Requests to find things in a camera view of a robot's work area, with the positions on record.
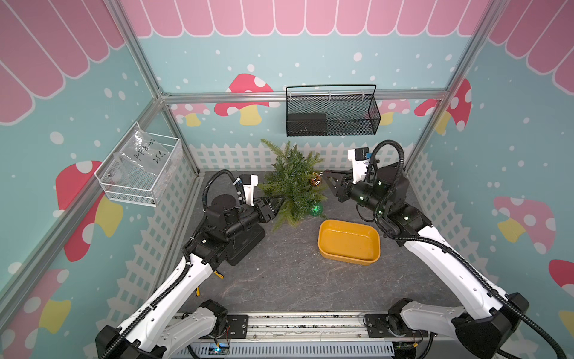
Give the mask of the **orange shiny ball ornament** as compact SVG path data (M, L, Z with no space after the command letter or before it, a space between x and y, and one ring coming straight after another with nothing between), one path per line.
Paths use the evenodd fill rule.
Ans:
M322 182L321 175L318 174L318 173L316 173L316 172L314 172L314 173L312 174L311 178L309 178L309 184L310 184L312 187L320 186L320 185L321 185L321 182Z

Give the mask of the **small green christmas tree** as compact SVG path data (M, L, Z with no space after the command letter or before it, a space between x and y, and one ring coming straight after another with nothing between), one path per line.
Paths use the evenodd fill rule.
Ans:
M323 158L313 151L303 154L296 144L279 147L267 139L261 142L275 155L275 163L259 187L269 197L284 198L273 229L279 230L284 224L297 227L312 215L315 205L327 200L323 188L312 185L317 175L315 166L322 163Z

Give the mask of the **green glitter ball ornament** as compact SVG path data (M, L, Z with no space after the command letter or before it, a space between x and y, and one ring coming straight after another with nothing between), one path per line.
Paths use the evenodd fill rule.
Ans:
M321 202L314 203L309 208L309 214L313 217L323 216L324 206Z

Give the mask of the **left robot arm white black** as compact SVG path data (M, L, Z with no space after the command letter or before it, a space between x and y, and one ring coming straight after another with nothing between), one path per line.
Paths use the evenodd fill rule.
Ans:
M208 300L176 324L171 320L188 298L223 262L237 265L265 237L282 195L255 197L255 175L216 172L202 193L203 218L182 245L182 258L164 283L118 327L98 333L99 358L171 358L195 340L219 341L230 329L226 308Z

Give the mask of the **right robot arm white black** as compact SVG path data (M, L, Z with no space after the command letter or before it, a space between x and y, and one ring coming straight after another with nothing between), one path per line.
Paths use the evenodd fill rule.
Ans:
M393 140L375 149L352 149L349 171L321 172L338 201L353 200L356 208L373 213L370 223L382 234L415 254L455 294L460 306L448 308L401 299L387 312L393 334L423 330L458 342L477 358L511 358L503 345L525 324L544 339L557 358L566 354L558 342L530 319L529 303L519 293L507 293L460 255L431 220L406 202L409 181L404 175L404 150Z

